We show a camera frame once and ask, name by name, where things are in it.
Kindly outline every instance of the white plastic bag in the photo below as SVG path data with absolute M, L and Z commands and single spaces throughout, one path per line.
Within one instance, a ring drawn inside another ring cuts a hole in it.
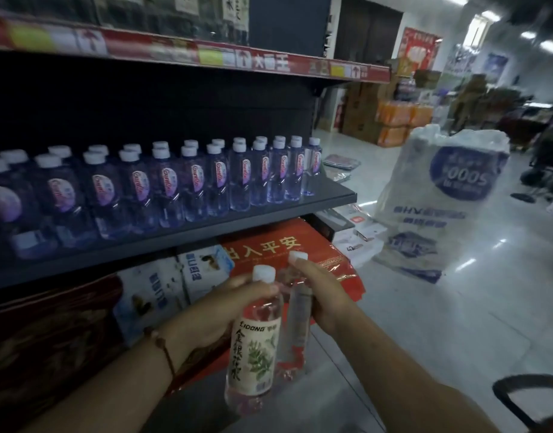
M 508 157 L 509 139 L 497 130 L 447 137 L 436 124 L 414 129 L 376 205 L 388 240 L 375 259 L 436 283 L 459 257 Z

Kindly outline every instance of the brown string bracelet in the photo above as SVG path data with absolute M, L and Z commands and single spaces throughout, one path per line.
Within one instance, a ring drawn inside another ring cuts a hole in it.
M 144 335 L 149 339 L 154 340 L 156 346 L 164 351 L 166 361 L 168 362 L 168 367 L 170 368 L 170 372 L 172 373 L 172 378 L 174 378 L 176 376 L 176 372 L 174 371 L 174 364 L 172 363 L 172 358 L 170 357 L 168 348 L 166 348 L 166 340 L 163 337 L 160 337 L 158 331 L 156 331 L 152 327 L 144 328 Z

